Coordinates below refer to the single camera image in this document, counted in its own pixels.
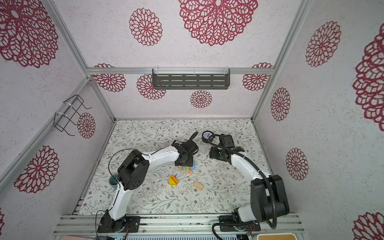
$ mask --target yellow triangular block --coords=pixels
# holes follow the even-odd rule
[[[173,175],[171,175],[169,178],[169,185],[176,185],[178,183],[179,181]]]

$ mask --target pink object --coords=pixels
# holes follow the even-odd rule
[[[223,45],[252,21],[257,0],[179,0],[184,28],[200,43]]]
[[[356,104],[364,109],[364,118],[372,119],[384,131],[384,24],[375,39],[364,48],[356,66]]]
[[[212,95],[204,90],[198,90],[192,93],[190,101],[197,108],[205,108],[212,102]]]
[[[312,67],[326,63],[336,51],[340,42],[340,26],[337,22],[330,21],[319,27],[308,43],[307,62]]]
[[[97,64],[96,68],[113,68],[109,64]],[[95,74],[93,75],[97,84],[110,92],[120,92],[125,88],[125,78],[123,74]]]
[[[270,63],[259,63],[254,65],[253,68],[272,68]],[[263,89],[269,75],[267,74],[246,74],[243,76],[243,85],[246,89],[257,91]]]
[[[303,180],[308,174],[308,161],[304,153],[297,148],[292,148],[285,160],[289,174],[296,180]]]
[[[137,80],[137,89],[141,95],[152,100],[162,98],[167,92],[166,90],[156,90],[153,88],[152,74],[140,76]]]
[[[43,146],[13,185],[21,192],[37,193],[55,179],[58,168],[59,159],[55,151],[49,146]]]
[[[1,208],[0,208],[0,236],[1,236],[1,230],[3,230],[3,226],[4,226],[4,214],[1,212]]]
[[[153,12],[148,9],[136,9],[129,20],[129,28],[133,37],[141,44],[153,46],[162,36],[161,23]]]
[[[23,67],[49,65],[56,57],[58,35],[41,2],[3,0],[0,9],[2,57]]]
[[[359,215],[353,223],[354,240],[384,239],[384,216],[381,213],[366,212],[364,215]]]
[[[95,119],[89,113],[83,113],[77,121],[77,130],[83,138],[90,138],[95,133]]]
[[[276,121],[283,120],[291,107],[290,95],[285,88],[279,88],[273,94],[271,100],[271,113]]]

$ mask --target clock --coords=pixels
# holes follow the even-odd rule
[[[205,142],[205,143],[209,143],[209,140],[208,140],[208,138],[210,137],[210,136],[212,136],[214,133],[213,132],[211,132],[211,131],[205,131],[205,132],[203,132],[203,136],[201,137],[201,140],[203,140],[203,142]]]

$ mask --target floral mat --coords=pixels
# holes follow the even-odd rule
[[[235,145],[243,147],[250,159],[268,171],[249,119],[118,121],[79,214],[96,214],[98,210],[106,210],[110,206],[115,190],[109,184],[108,161],[114,153],[124,148],[137,148],[141,152],[155,151],[168,147],[175,139],[185,141],[195,131],[199,132],[194,139],[199,152],[194,155],[196,166],[193,174],[189,176],[187,171],[179,171],[173,162],[151,169],[143,184],[133,192],[127,213],[228,213],[236,207],[249,204],[250,183],[244,181],[241,173],[228,162],[209,158],[211,146],[201,140],[201,134],[206,130],[216,134],[231,134]],[[112,174],[117,172],[129,153],[130,150],[122,151],[114,156],[110,164]],[[169,185],[170,175],[179,181],[177,185]],[[194,181],[204,185],[202,191],[193,185]]]

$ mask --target wall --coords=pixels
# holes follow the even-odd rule
[[[80,94],[84,105],[68,124],[70,134],[52,131],[37,156],[0,198],[0,239],[48,239],[60,216],[71,214],[111,125],[90,85]]]
[[[384,237],[383,12],[315,1],[256,120],[309,239]]]
[[[45,9],[37,3],[26,1],[24,7],[1,3],[2,24],[9,30],[1,30],[0,43],[0,174],[84,79]],[[26,10],[35,14],[23,14]],[[33,22],[33,17],[41,19]]]
[[[90,67],[272,67],[300,2],[55,1]],[[196,91],[154,90],[150,75],[96,76],[115,116],[139,119],[248,118],[266,80],[231,75],[196,107]]]

